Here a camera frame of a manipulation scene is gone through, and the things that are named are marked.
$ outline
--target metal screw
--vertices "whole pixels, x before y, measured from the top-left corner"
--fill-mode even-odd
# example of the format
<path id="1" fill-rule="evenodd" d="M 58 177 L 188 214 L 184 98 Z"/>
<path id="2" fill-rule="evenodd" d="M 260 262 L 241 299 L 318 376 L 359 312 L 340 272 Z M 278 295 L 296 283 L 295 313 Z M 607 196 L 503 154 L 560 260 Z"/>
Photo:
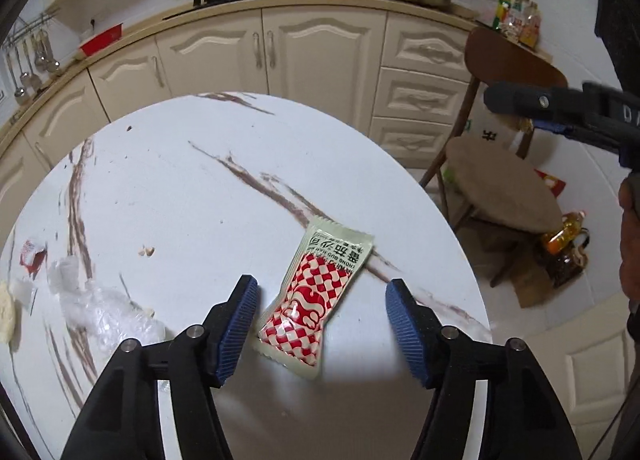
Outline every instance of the metal screw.
<path id="1" fill-rule="evenodd" d="M 202 325 L 193 325 L 187 328 L 187 335 L 191 339 L 195 339 L 196 337 L 200 337 L 204 334 L 204 326 Z"/>
<path id="2" fill-rule="evenodd" d="M 445 339 L 457 339 L 460 335 L 460 330 L 455 326 L 443 326 L 440 333 Z"/>
<path id="3" fill-rule="evenodd" d="M 120 345 L 120 350 L 128 354 L 129 352 L 135 350 L 137 346 L 138 341 L 136 341 L 135 339 L 125 339 Z"/>
<path id="4" fill-rule="evenodd" d="M 521 352 L 527 349 L 527 344 L 522 339 L 518 337 L 514 337 L 513 339 L 509 339 L 509 346 L 516 350 L 517 352 Z"/>

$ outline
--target human hand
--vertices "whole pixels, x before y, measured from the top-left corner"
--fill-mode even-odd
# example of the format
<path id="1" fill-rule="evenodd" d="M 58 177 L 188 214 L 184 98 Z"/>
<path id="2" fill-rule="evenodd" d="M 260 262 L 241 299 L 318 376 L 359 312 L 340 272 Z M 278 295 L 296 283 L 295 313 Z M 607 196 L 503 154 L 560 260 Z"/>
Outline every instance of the human hand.
<path id="1" fill-rule="evenodd" d="M 620 231 L 620 283 L 629 299 L 640 301 L 640 220 L 634 211 L 633 194 L 626 181 L 620 186 L 618 201 L 624 209 Z"/>

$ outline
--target stainless steel spoon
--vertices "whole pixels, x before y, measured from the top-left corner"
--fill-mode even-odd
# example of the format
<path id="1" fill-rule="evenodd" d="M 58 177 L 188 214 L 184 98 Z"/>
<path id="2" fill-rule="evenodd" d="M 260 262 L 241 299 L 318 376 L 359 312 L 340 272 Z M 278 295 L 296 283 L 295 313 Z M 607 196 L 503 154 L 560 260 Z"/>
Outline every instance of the stainless steel spoon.
<path id="1" fill-rule="evenodd" d="M 31 40 L 31 48 L 33 48 L 33 64 L 36 65 L 38 72 L 44 72 L 47 70 L 47 59 L 40 51 L 40 46 L 33 32 L 30 32 L 29 39 Z"/>
<path id="2" fill-rule="evenodd" d="M 60 63 L 53 57 L 53 50 L 51 49 L 51 42 L 49 41 L 49 34 L 46 30 L 40 29 L 40 42 L 44 49 L 44 57 L 47 61 L 47 72 L 50 74 L 57 74 L 60 70 Z"/>
<path id="3" fill-rule="evenodd" d="M 14 45 L 14 49 L 15 58 L 18 61 L 18 68 L 20 69 L 20 82 L 22 83 L 22 86 L 27 88 L 31 84 L 31 74 L 22 70 L 22 62 L 20 61 L 20 51 L 18 50 L 18 46 Z"/>
<path id="4" fill-rule="evenodd" d="M 14 82 L 14 86 L 15 86 L 15 92 L 14 92 L 15 102 L 17 102 L 20 106 L 22 106 L 29 100 L 29 95 L 27 93 L 27 90 L 25 90 L 22 87 L 19 87 L 18 81 L 15 80 L 14 66 L 11 64 L 11 56 L 9 55 L 8 52 L 5 52 L 4 56 L 6 57 L 6 65 L 7 65 L 7 68 L 9 69 L 9 75 L 11 76 L 11 81 Z"/>
<path id="5" fill-rule="evenodd" d="M 24 38 L 22 39 L 22 51 L 24 52 L 25 58 L 27 58 L 27 64 L 29 65 L 29 71 L 31 72 L 31 88 L 33 88 L 33 90 L 37 92 L 42 88 L 42 79 L 40 79 L 40 77 L 36 75 L 36 72 L 33 71 L 33 66 L 31 66 L 31 59 L 29 59 L 29 48 L 27 47 L 27 40 Z"/>

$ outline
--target wooden countertop edge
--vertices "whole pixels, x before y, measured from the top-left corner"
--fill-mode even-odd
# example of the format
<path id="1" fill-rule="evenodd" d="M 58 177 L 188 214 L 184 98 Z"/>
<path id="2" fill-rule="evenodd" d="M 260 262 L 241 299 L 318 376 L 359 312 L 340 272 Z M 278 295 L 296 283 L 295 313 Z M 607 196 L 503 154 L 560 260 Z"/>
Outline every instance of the wooden countertop edge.
<path id="1" fill-rule="evenodd" d="M 65 72 L 33 100 L 30 104 L 27 104 L 19 108 L 10 119 L 0 127 L 0 157 L 4 154 L 6 149 L 12 143 L 14 138 L 20 133 L 23 127 L 31 120 L 31 117 L 37 113 L 37 111 L 44 106 L 44 104 L 58 93 L 63 86 L 65 86 L 71 79 L 76 77 L 80 72 L 89 68 L 95 62 L 111 55 L 112 53 L 125 48 L 130 44 L 136 43 L 145 37 L 154 36 L 159 32 L 181 26 L 193 21 L 204 20 L 206 18 L 213 18 L 214 16 L 222 16 L 223 14 L 232 14 L 234 12 L 244 12 L 247 10 L 255 10 L 259 8 L 273 8 L 273 7 L 290 7 L 292 5 L 301 6 L 340 6 L 340 7 L 359 7 L 369 8 L 372 10 L 383 10 L 385 12 L 396 12 L 398 14 L 406 14 L 408 16 L 414 16 L 416 18 L 423 18 L 424 20 L 437 21 L 438 23 L 448 24 L 450 26 L 460 28 L 462 30 L 473 30 L 476 24 L 469 20 L 464 20 L 458 16 L 447 14 L 439 10 L 431 8 L 417 7 L 411 3 L 398 2 L 396 0 L 241 0 L 238 2 L 221 3 L 212 7 L 200 8 L 192 12 L 181 14 L 175 18 L 169 20 L 162 20 L 162 17 L 167 17 L 176 12 L 181 12 L 185 9 L 186 5 L 175 7 L 168 10 L 166 13 L 159 15 L 156 14 L 153 18 L 160 18 L 158 21 L 149 23 L 149 20 L 142 20 L 139 24 L 126 28 L 126 35 L 117 42 L 109 45 L 104 50 L 100 50 L 97 54 L 92 55 L 81 61 L 72 61 L 66 67 Z"/>

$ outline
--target white cabinet door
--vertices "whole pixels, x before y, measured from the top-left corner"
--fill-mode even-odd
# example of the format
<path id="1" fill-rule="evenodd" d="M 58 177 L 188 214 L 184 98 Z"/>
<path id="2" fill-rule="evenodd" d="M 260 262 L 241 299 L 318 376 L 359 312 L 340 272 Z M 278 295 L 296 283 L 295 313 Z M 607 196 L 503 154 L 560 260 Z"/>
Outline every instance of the white cabinet door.
<path id="1" fill-rule="evenodd" d="M 461 81 L 381 68 L 373 115 L 453 124 L 465 93 Z"/>
<path id="2" fill-rule="evenodd" d="M 269 92 L 260 10 L 178 26 L 158 34 L 156 42 L 174 97 Z"/>
<path id="3" fill-rule="evenodd" d="M 22 208 L 47 175 L 22 133 L 0 157 L 0 249 Z"/>
<path id="4" fill-rule="evenodd" d="M 269 92 L 367 133 L 386 13 L 350 7 L 262 12 Z"/>
<path id="5" fill-rule="evenodd" d="M 468 82 L 468 32 L 436 21 L 389 13 L 382 65 Z"/>
<path id="6" fill-rule="evenodd" d="M 427 169 L 450 132 L 448 124 L 374 117 L 369 138 L 403 166 Z"/>
<path id="7" fill-rule="evenodd" d="M 83 71 L 37 111 L 23 133 L 42 163 L 52 169 L 108 123 L 94 84 Z"/>
<path id="8" fill-rule="evenodd" d="M 587 458 L 625 398 L 634 365 L 626 333 L 628 300 L 620 293 L 577 318 L 527 338 Z M 609 458 L 612 429 L 594 460 Z"/>
<path id="9" fill-rule="evenodd" d="M 89 74 L 112 121 L 172 96 L 153 37 L 101 59 Z"/>

